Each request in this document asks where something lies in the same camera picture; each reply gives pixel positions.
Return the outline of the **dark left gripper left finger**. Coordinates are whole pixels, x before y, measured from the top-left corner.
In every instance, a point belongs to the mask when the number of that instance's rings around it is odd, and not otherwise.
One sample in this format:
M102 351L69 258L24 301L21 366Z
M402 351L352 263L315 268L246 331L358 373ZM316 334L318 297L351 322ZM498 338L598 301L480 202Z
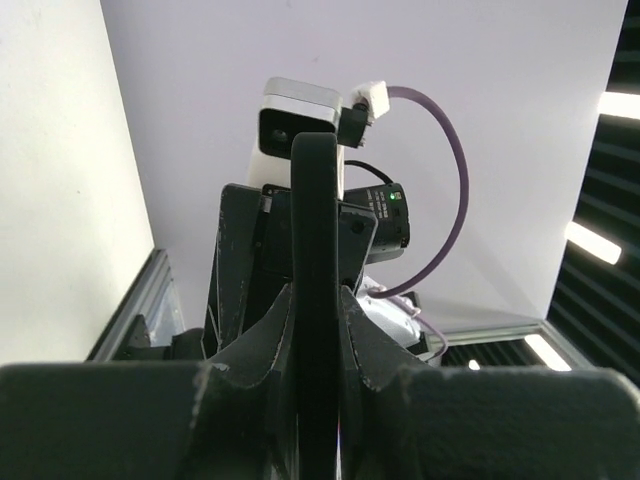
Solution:
M5 479L291 479L292 294L205 361L1 370Z

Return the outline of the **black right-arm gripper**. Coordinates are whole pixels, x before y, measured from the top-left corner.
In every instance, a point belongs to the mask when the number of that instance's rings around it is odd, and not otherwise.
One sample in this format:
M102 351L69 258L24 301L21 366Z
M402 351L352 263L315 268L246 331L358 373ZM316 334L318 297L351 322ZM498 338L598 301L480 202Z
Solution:
M396 259L410 241L399 183L347 190L338 202L338 271L357 288L364 267ZM207 358L271 315L288 323L292 305L291 192L226 185L210 274L202 346Z

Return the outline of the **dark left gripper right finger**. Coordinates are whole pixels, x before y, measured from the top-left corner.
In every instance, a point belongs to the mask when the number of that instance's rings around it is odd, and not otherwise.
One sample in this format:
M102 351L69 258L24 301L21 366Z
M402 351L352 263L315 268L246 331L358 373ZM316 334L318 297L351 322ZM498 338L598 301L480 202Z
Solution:
M340 293L346 479L635 479L639 392L607 369L434 368Z

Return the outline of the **black smartphone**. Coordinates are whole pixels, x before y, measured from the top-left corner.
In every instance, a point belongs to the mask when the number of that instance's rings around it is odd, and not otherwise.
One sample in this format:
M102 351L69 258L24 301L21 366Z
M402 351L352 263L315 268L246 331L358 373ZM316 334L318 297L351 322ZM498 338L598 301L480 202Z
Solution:
M337 139L301 133L291 157L299 477L333 479L339 412Z

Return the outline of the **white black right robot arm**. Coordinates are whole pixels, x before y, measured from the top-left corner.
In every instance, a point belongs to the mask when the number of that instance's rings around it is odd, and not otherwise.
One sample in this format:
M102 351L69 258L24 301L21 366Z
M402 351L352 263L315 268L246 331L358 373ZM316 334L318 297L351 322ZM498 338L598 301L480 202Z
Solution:
M283 187L221 194L206 342L224 350L282 290L302 375L328 399L354 475L390 479L635 479L639 394L606 370L429 366L415 305L363 276L378 223L354 197L298 221Z

